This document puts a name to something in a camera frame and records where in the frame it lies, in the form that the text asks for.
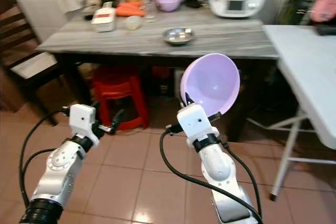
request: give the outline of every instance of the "metal bowl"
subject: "metal bowl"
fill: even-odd
[[[184,45],[195,38],[191,28],[176,27],[163,33],[163,40],[172,45]]]

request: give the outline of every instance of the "white folding table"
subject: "white folding table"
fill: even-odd
[[[312,26],[266,25],[264,30],[279,53],[278,68],[300,104],[297,116],[268,127],[292,124],[270,194],[276,200],[290,161],[336,164],[290,156],[304,119],[310,120],[322,144],[336,149],[336,36],[319,36]]]

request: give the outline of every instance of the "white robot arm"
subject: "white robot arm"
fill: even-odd
[[[218,129],[211,126],[203,108],[195,103],[181,109],[177,120],[187,135],[187,144],[194,147],[202,160],[202,173],[209,184],[225,190],[250,205],[248,195],[238,185],[236,166],[222,151]],[[221,223],[256,224],[252,212],[233,199],[212,190],[213,203]]]
[[[47,159],[46,171],[34,191],[20,223],[57,224],[72,193],[75,178],[86,153],[99,144],[104,132],[114,133],[121,119],[116,116],[111,127],[100,125],[96,108],[75,104],[70,107],[72,138],[66,139]],[[250,205],[249,198],[238,185],[233,160],[222,152],[217,128],[212,127],[200,105],[190,104],[177,115],[180,127],[187,135],[187,143],[194,147],[202,160],[202,172],[213,185],[213,203],[221,223],[257,224],[245,206],[222,193],[219,188]]]
[[[108,127],[96,120],[96,108],[93,106],[75,104],[68,112],[72,138],[67,138],[47,158],[46,170],[20,223],[57,224],[87,152],[98,146],[104,132],[114,133],[122,118],[122,112],[119,112]]]

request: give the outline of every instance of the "red plastic stool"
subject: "red plastic stool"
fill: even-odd
[[[140,87],[140,77],[135,69],[101,66],[94,71],[92,83],[100,102],[99,113],[104,125],[111,125],[107,101],[131,96],[139,116],[121,123],[119,129],[129,130],[141,124],[144,129],[148,127],[148,110]]]

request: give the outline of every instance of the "chair backrest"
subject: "chair backrest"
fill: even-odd
[[[0,56],[2,65],[12,68],[34,56],[40,44],[17,0],[0,0]]]

